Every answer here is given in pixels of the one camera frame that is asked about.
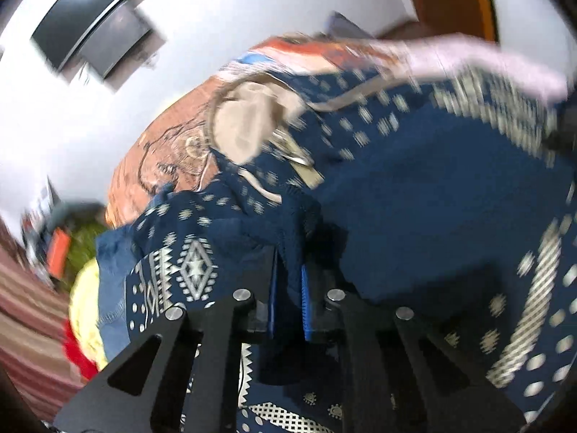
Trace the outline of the orange box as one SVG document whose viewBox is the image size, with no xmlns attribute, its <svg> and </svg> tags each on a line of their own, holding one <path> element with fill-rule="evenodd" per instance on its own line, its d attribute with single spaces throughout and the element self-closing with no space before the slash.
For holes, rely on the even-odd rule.
<svg viewBox="0 0 577 433">
<path fill-rule="evenodd" d="M 47 269 L 51 277 L 60 280 L 65 273 L 66 256 L 70 250 L 71 237 L 62 230 L 56 228 L 52 234 L 47 252 Z"/>
</svg>

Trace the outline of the orange printed bed quilt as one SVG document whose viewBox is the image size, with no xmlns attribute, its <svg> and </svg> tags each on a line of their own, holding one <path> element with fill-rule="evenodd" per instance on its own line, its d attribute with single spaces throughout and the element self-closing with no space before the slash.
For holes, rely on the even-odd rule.
<svg viewBox="0 0 577 433">
<path fill-rule="evenodd" d="M 396 80 L 421 81 L 469 66 L 502 74 L 543 102 L 560 101 L 569 92 L 564 75 L 462 34 L 415 40 L 331 41 L 302 34 L 269 38 L 226 64 L 147 127 L 114 170 L 107 223 L 119 228 L 135 220 L 165 184 L 179 191 L 206 187 L 217 172 L 210 145 L 221 146 L 245 164 L 263 141 L 281 136 L 304 103 L 279 82 L 266 79 L 267 69 L 325 74 L 331 86 L 341 86 L 345 69 L 374 67 Z"/>
</svg>

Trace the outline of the small wall monitor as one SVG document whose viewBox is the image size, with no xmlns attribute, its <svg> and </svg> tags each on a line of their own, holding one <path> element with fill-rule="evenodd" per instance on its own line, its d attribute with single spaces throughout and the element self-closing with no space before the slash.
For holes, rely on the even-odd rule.
<svg viewBox="0 0 577 433">
<path fill-rule="evenodd" d="M 79 49 L 81 59 L 106 79 L 153 28 L 129 3 L 114 8 L 90 32 Z"/>
</svg>

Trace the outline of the navy patterned zip hoodie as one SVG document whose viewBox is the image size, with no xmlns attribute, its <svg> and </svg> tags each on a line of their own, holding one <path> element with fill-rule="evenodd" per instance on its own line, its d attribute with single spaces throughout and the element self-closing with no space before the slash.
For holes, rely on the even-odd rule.
<svg viewBox="0 0 577 433">
<path fill-rule="evenodd" d="M 129 337 L 231 293 L 270 243 L 288 262 L 284 316 L 314 249 L 361 297 L 412 308 L 534 421 L 576 361 L 576 169 L 544 145 L 570 104 L 477 69 L 339 110 L 318 109 L 343 93 L 327 76 L 277 84 L 307 102 L 290 133 L 320 185 L 267 145 L 246 167 L 255 185 L 220 159 L 205 190 L 144 212 Z"/>
</svg>

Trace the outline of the blue denim jacket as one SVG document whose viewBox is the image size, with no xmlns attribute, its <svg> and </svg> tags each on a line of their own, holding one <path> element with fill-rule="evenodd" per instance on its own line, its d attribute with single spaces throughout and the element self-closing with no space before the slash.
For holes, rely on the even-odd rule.
<svg viewBox="0 0 577 433">
<path fill-rule="evenodd" d="M 97 237 L 96 259 L 99 267 L 97 327 L 110 362 L 129 344 L 125 280 L 136 263 L 131 226 L 108 230 Z"/>
</svg>

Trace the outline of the yellow cartoon fleece blanket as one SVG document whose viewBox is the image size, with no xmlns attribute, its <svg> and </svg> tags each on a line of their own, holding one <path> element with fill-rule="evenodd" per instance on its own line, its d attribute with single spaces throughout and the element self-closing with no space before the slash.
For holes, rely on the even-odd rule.
<svg viewBox="0 0 577 433">
<path fill-rule="evenodd" d="M 107 365 L 99 328 L 100 269 L 96 258 L 89 260 L 77 274 L 70 291 L 69 319 L 79 349 L 98 371 Z"/>
</svg>

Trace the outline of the red plush garment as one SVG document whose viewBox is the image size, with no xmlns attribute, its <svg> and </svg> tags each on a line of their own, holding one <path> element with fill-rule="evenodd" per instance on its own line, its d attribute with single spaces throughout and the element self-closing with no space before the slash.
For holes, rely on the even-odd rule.
<svg viewBox="0 0 577 433">
<path fill-rule="evenodd" d="M 82 352 L 69 320 L 65 321 L 63 327 L 65 328 L 63 350 L 66 357 L 79 368 L 80 374 L 85 380 L 91 380 L 99 372 L 97 365 Z"/>
</svg>

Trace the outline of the large wall television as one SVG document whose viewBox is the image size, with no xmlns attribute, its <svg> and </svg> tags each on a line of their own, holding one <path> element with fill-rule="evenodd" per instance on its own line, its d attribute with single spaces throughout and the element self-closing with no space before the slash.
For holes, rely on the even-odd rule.
<svg viewBox="0 0 577 433">
<path fill-rule="evenodd" d="M 52 69 L 62 70 L 91 30 L 121 0 L 57 0 L 32 33 Z"/>
</svg>

